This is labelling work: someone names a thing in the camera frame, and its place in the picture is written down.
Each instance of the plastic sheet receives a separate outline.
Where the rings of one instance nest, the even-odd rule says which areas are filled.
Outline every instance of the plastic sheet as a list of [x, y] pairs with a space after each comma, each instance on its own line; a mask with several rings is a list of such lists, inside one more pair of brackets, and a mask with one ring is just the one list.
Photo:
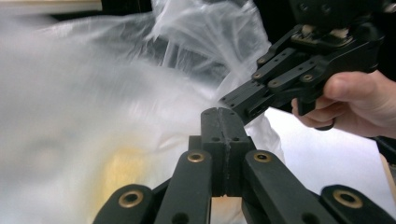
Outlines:
[[[269, 47], [249, 1], [51, 22], [0, 20], [0, 223], [92, 223], [116, 188], [161, 184]], [[265, 116], [246, 128], [283, 158]], [[243, 223], [239, 203], [212, 222]]]

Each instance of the black mechanical part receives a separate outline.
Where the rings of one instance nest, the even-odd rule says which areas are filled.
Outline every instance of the black mechanical part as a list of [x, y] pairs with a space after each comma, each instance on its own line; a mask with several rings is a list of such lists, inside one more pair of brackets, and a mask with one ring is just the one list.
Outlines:
[[183, 153], [154, 223], [209, 223], [211, 174], [212, 159], [209, 153], [203, 150]]
[[202, 149], [211, 154], [212, 196], [240, 197], [243, 158], [255, 149], [241, 119], [229, 109], [207, 109], [201, 114], [201, 133], [190, 137], [189, 150]]
[[384, 36], [371, 23], [353, 29], [348, 41], [333, 46], [328, 35], [310, 41], [301, 38], [304, 28], [297, 25], [267, 54], [260, 57], [260, 68], [251, 80], [220, 99], [247, 124], [269, 106], [280, 107], [298, 99], [299, 114], [315, 109], [325, 82], [337, 72], [373, 72]]
[[[215, 190], [220, 196], [225, 192], [242, 197], [248, 224], [355, 223], [345, 220], [361, 217], [371, 220], [365, 223], [377, 223], [377, 220], [394, 223], [385, 211], [354, 189], [336, 186], [336, 190], [341, 190], [336, 197], [329, 191], [334, 187], [324, 189], [320, 197], [313, 194], [276, 155], [255, 149], [243, 122], [232, 110], [207, 109], [201, 119], [201, 136], [190, 137], [189, 150], [180, 156], [172, 178], [153, 191], [137, 185], [117, 190], [94, 223], [209, 223], [211, 197], [219, 196], [214, 194]], [[216, 162], [212, 160], [219, 155], [216, 162], [223, 161], [220, 163], [223, 166], [218, 167], [222, 173], [214, 169]], [[211, 180], [217, 178], [223, 180], [222, 186], [212, 185]], [[353, 203], [347, 196], [351, 194], [361, 200], [359, 211], [340, 207], [340, 199], [345, 206], [343, 198]], [[378, 219], [376, 214], [386, 219]]]
[[245, 160], [245, 178], [271, 223], [337, 223], [276, 155], [250, 151]]
[[299, 24], [321, 29], [347, 28], [356, 18], [369, 12], [385, 12], [389, 0], [289, 0]]
[[116, 190], [101, 208], [93, 224], [152, 223], [153, 193], [140, 185], [128, 185]]
[[396, 220], [362, 193], [346, 186], [324, 188], [320, 201], [339, 223], [396, 223]]

